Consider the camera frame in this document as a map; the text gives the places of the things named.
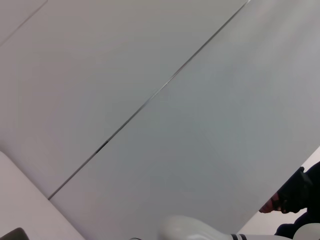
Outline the bare person hand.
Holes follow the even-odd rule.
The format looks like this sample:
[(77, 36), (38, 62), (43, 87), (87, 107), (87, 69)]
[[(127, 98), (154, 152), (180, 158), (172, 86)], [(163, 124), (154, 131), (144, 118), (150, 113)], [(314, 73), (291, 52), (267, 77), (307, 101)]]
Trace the bare person hand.
[(260, 209), (259, 212), (263, 214), (268, 214), (273, 211), (281, 211), (281, 206), (279, 205), (279, 194), (276, 192)]

